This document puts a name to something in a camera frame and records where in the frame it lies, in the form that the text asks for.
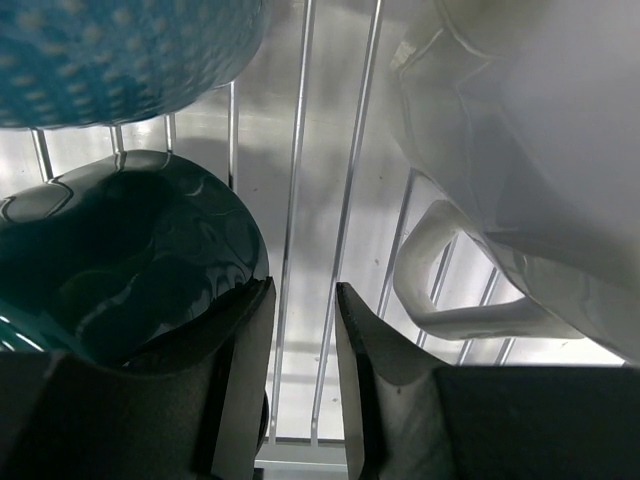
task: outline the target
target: blue bowl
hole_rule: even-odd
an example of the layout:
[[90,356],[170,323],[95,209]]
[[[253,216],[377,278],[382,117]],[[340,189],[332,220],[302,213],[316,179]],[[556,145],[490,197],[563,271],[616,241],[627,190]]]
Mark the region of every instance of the blue bowl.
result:
[[117,125],[231,82],[271,0],[0,2],[0,128]]

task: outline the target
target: metal rod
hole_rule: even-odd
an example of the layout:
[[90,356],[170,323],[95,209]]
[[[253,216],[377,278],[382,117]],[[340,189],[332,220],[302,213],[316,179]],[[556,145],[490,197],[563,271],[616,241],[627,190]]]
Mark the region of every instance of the metal rod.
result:
[[327,302],[327,313],[324,320],[324,331],[322,334],[322,346],[320,347],[320,362],[318,365],[318,375],[316,377],[315,394],[313,398],[313,410],[311,412],[311,444],[318,445],[318,419],[320,417],[320,402],[322,400],[322,390],[327,370],[327,360],[329,358],[329,344],[331,331],[333,329],[334,300],[336,295],[335,284],[340,277],[342,270],[342,260],[344,257],[344,247],[347,239],[347,227],[351,215],[351,191],[353,189],[353,179],[357,168],[360,152],[362,150],[362,139],[367,120],[369,108],[369,97],[371,95],[371,84],[373,70],[375,67],[378,42],[380,40],[380,29],[382,27],[383,0],[377,0],[376,6],[371,16],[371,26],[369,28],[369,38],[367,39],[367,49],[365,53],[364,69],[362,72],[362,83],[360,85],[360,98],[358,99],[358,109],[356,111],[356,121],[353,128],[353,139],[351,142],[351,153],[347,166],[347,179],[342,199],[342,211],[340,213],[340,224],[338,226],[338,240],[336,243],[336,254],[331,273],[331,284],[329,288],[329,301]]
[[238,97],[235,80],[229,84],[229,188],[238,193]]
[[513,346],[515,345],[515,343],[515,338],[507,338],[502,343],[502,347],[500,347],[500,352],[496,357],[494,365],[503,366],[507,363],[507,359],[509,358],[509,355],[511,354],[511,350],[513,350]]
[[302,161],[304,125],[307,115],[307,90],[309,87],[309,66],[313,45],[313,30],[316,15],[315,0],[306,0],[304,4],[302,41],[300,54],[300,77],[298,80],[298,103],[293,124],[293,143],[291,146],[291,179],[289,181],[289,204],[285,230],[284,252],[282,257],[282,276],[280,281],[280,299],[278,303],[278,324],[276,329],[276,352],[273,369],[273,389],[271,392],[271,419],[269,422],[269,444],[275,444],[278,429],[278,409],[280,407],[280,387],[282,382],[282,361],[284,355],[284,337],[287,326],[287,307],[289,305],[289,284],[291,280],[291,247],[295,230],[298,205],[298,170]]
[[[494,292],[496,291],[496,285],[498,284],[498,278],[500,277],[498,269],[493,267],[491,270],[491,275],[489,275],[489,280],[487,281],[487,286],[484,288],[484,293],[482,294],[482,298],[480,299],[480,306],[484,307],[488,305],[491,301],[491,297],[493,297]],[[469,352],[471,351],[471,347],[473,347],[473,340],[465,340],[462,344],[462,349],[460,350],[460,354],[458,355],[457,365],[462,365],[466,360]]]
[[40,176],[43,182],[47,182],[53,178],[53,168],[51,167],[51,157],[49,157],[47,139],[44,136],[44,132],[38,129],[31,130],[31,138],[33,138],[33,146],[36,148]]
[[[433,282],[433,287],[431,288],[431,301],[437,307],[438,301],[440,300],[440,294],[442,293],[442,287],[444,286],[444,280],[447,278],[447,272],[449,271],[449,265],[451,265],[451,259],[453,258],[453,251],[456,248],[456,243],[458,241],[458,237],[455,237],[451,242],[444,247],[444,251],[442,252],[442,258],[440,259],[440,265],[438,266],[438,271],[436,272],[436,279]],[[427,332],[424,330],[420,330],[418,334],[418,339],[416,340],[416,345],[420,348],[424,348],[424,342],[427,340]]]
[[391,284],[393,283],[393,268],[396,264],[396,258],[398,257],[400,245],[402,245],[402,239],[404,238],[404,229],[407,226],[407,217],[409,216],[411,194],[413,193],[413,186],[415,184],[417,175],[418,174],[416,170],[412,168],[409,171],[409,176],[407,177],[407,186],[404,189],[404,196],[402,197],[402,204],[400,205],[400,214],[398,215],[398,224],[396,225],[396,234],[393,237],[391,253],[389,254],[389,262],[387,263],[387,271],[384,274],[384,281],[382,283],[382,293],[380,293],[378,311],[376,312],[378,317],[380,318],[384,318],[384,314],[387,311],[389,295],[391,294]]
[[167,142],[167,152],[173,153],[176,148],[176,114],[170,113],[164,116],[164,133]]
[[122,127],[116,125],[115,127],[109,127],[109,133],[111,134],[111,149],[113,154],[117,155],[124,152],[124,140],[122,139]]

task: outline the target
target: mug handle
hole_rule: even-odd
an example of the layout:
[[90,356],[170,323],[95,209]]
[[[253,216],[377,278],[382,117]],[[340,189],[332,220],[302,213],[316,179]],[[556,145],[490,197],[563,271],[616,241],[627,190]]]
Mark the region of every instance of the mug handle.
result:
[[450,202],[437,200],[398,252],[393,287],[413,322],[446,340],[534,337],[578,339],[584,336],[528,297],[500,305],[438,311],[427,293],[432,265],[460,231],[474,231]]

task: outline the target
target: white mug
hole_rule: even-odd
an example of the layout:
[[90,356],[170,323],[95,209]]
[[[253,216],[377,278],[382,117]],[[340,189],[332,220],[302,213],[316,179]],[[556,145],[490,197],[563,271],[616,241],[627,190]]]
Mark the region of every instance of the white mug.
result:
[[[444,338],[593,339],[640,362],[637,0],[431,0],[394,57],[392,126],[445,194],[399,254],[408,313]],[[525,296],[434,312],[464,230]]]

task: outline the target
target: green ceramic cup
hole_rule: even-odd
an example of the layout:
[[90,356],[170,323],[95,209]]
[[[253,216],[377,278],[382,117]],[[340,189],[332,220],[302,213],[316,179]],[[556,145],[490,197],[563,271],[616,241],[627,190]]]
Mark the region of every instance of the green ceramic cup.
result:
[[254,219],[215,176],[116,155],[0,202],[0,348],[122,365],[268,273]]

